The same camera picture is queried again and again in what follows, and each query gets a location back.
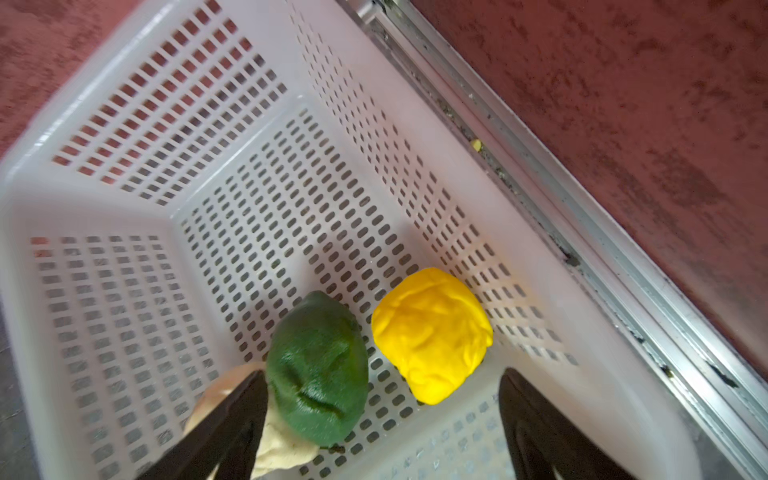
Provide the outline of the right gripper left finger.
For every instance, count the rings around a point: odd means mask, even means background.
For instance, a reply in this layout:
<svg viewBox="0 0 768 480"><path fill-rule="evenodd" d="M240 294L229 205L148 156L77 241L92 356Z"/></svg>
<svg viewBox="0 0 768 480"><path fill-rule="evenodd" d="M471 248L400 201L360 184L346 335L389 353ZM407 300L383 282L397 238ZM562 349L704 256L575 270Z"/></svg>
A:
<svg viewBox="0 0 768 480"><path fill-rule="evenodd" d="M249 479L268 407L264 373L247 376L141 479Z"/></svg>

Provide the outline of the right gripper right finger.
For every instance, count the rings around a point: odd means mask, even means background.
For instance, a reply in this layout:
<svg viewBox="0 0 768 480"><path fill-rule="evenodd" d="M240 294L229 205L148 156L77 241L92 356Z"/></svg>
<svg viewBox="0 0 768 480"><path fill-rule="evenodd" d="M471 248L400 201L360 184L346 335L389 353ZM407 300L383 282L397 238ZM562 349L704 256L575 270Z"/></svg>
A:
<svg viewBox="0 0 768 480"><path fill-rule="evenodd" d="M499 383L499 412L518 479L630 479L517 370Z"/></svg>

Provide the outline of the beige fruit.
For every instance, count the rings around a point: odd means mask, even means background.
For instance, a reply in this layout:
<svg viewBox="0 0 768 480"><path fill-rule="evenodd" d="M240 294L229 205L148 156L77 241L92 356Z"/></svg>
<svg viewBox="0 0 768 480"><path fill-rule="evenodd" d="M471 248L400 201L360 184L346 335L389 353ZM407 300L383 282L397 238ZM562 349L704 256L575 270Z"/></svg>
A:
<svg viewBox="0 0 768 480"><path fill-rule="evenodd" d="M188 435L248 375L263 371L264 362L237 366L217 378L201 395L184 427ZM275 470L288 470L306 464L317 456L319 446L299 437L280 415L273 389L268 388L268 408L259 448L251 473L260 478Z"/></svg>

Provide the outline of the dark green avocado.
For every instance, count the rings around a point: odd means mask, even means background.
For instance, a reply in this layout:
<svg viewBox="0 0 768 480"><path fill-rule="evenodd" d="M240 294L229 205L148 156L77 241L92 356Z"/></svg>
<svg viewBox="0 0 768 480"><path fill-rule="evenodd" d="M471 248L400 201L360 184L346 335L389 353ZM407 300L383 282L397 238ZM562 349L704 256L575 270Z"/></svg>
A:
<svg viewBox="0 0 768 480"><path fill-rule="evenodd" d="M343 442L368 396L368 354L354 315L321 291L308 294L277 326L266 377L293 432L320 447Z"/></svg>

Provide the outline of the yellow fruit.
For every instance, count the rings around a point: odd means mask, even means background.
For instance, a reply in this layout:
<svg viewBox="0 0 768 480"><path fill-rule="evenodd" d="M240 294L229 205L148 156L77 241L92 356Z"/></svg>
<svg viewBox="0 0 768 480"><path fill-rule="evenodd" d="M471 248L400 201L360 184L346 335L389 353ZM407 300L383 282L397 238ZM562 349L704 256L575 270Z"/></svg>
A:
<svg viewBox="0 0 768 480"><path fill-rule="evenodd" d="M421 403L446 400L476 371L494 340L476 296L437 268L387 293L371 320L374 342Z"/></svg>

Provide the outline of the white plastic basket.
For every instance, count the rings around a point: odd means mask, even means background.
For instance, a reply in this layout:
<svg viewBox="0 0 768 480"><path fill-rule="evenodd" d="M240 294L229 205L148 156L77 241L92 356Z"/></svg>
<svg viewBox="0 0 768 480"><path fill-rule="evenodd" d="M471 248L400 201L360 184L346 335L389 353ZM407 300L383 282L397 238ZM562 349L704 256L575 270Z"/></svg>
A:
<svg viewBox="0 0 768 480"><path fill-rule="evenodd" d="M46 479L132 479L197 398L325 291L366 323L464 282L483 364L423 406L369 348L340 453L289 479L511 479L518 370L638 479L698 479L657 379L471 148L334 1L151 1L1 165L1 301Z"/></svg>

